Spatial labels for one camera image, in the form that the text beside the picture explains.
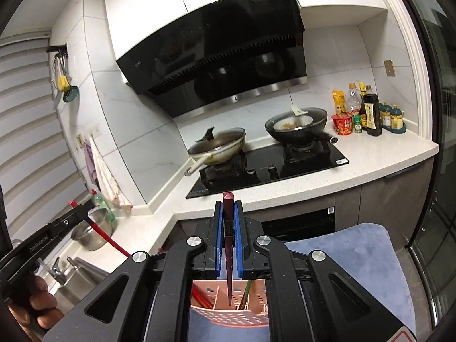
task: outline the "blue tablecloth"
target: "blue tablecloth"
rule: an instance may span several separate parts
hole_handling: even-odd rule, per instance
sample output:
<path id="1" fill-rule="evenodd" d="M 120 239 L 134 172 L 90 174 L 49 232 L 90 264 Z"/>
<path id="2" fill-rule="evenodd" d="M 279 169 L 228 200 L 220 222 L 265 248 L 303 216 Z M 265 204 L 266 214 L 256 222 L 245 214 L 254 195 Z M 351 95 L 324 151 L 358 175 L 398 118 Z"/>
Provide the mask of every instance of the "blue tablecloth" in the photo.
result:
<path id="1" fill-rule="evenodd" d="M 326 252 L 358 283 L 415 333 L 415 314 L 409 287 L 383 226 L 360 224 L 339 232 L 286 243 L 308 254 L 314 249 Z M 237 275 L 233 259 L 233 277 Z M 226 278 L 222 268 L 220 278 Z M 269 327 L 231 328 L 212 324 L 195 311 L 190 313 L 189 342 L 269 342 Z"/>

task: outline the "countertop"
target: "countertop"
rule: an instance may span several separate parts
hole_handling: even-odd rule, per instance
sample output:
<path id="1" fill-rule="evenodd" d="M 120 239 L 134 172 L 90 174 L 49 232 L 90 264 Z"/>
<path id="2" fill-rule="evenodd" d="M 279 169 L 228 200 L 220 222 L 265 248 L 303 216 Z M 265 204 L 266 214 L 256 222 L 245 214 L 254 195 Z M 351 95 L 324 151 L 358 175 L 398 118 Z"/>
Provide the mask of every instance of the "countertop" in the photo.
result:
<path id="1" fill-rule="evenodd" d="M 401 135 L 383 131 L 379 137 L 369 136 L 366 132 L 340 136 L 336 146 L 350 161 L 349 164 L 235 190 L 234 198 L 242 200 L 244 212 L 304 201 L 384 177 L 438 152 L 437 144 L 411 131 Z M 222 199 L 221 194 L 185 199 L 198 177 L 198 173 L 183 176 L 154 214 L 118 217 L 112 238 L 130 253 L 144 250 L 153 254 L 163 245 L 177 220 L 213 216 L 215 201 Z M 75 244 L 70 246 L 70 255 L 105 271 L 113 271 L 125 260 L 124 255 L 109 244 L 93 252 L 76 248 Z"/>

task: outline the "silver bolt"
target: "silver bolt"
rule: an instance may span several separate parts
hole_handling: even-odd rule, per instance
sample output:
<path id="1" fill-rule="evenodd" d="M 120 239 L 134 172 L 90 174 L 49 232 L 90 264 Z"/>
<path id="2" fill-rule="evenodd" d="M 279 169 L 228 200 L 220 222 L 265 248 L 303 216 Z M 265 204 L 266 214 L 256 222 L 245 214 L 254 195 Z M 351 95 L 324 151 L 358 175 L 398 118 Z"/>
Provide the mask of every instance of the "silver bolt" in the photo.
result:
<path id="1" fill-rule="evenodd" d="M 267 246 L 269 243 L 271 243 L 271 238 L 266 236 L 266 235 L 260 235 L 258 238 L 257 238 L 257 243 L 260 245 L 260 246 Z"/>
<path id="2" fill-rule="evenodd" d="M 312 258 L 315 261 L 323 261 L 326 258 L 326 255 L 323 251 L 313 251 Z"/>
<path id="3" fill-rule="evenodd" d="M 145 252 L 136 252 L 133 253 L 133 256 L 131 256 L 131 258 L 135 262 L 143 262 L 147 258 L 147 254 Z"/>
<path id="4" fill-rule="evenodd" d="M 197 245 L 200 244 L 201 242 L 202 242 L 202 240 L 201 240 L 200 237 L 189 237 L 189 238 L 187 239 L 187 244 L 188 244 L 189 246 L 192 246 L 192 247 L 197 246 Z"/>

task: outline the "pink basket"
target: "pink basket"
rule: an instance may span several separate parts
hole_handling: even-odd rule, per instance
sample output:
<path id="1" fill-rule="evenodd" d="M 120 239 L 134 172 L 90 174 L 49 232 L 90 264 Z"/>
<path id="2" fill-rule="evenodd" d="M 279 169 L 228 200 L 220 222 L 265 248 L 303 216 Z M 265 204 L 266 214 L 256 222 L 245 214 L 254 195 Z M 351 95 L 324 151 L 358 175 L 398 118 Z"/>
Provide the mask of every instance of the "pink basket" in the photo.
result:
<path id="1" fill-rule="evenodd" d="M 268 303 L 263 279 L 252 282 L 244 310 L 238 310 L 237 308 L 241 303 L 247 281 L 233 280 L 231 306 L 228 305 L 226 280 L 194 280 L 193 283 L 212 302 L 214 308 L 210 310 L 200 307 L 199 302 L 192 297 L 192 309 L 208 318 L 212 323 L 238 328 L 265 327 L 269 325 Z"/>

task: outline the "stainless steel bowl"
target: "stainless steel bowl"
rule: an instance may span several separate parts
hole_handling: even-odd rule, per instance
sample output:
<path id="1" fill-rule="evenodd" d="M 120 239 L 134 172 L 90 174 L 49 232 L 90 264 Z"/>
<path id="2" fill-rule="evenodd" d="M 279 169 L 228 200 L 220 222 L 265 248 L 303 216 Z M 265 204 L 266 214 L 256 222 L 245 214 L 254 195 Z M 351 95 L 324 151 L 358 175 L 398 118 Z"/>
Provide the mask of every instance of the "stainless steel bowl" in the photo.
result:
<path id="1" fill-rule="evenodd" d="M 112 223 L 108 218 L 108 210 L 106 208 L 100 208 L 99 210 L 93 211 L 90 214 L 93 221 L 109 236 L 113 233 Z M 94 251 L 104 244 L 106 241 L 93 230 L 88 223 L 82 221 L 79 223 L 71 232 L 71 239 L 76 240 L 83 247 L 89 251 Z"/>

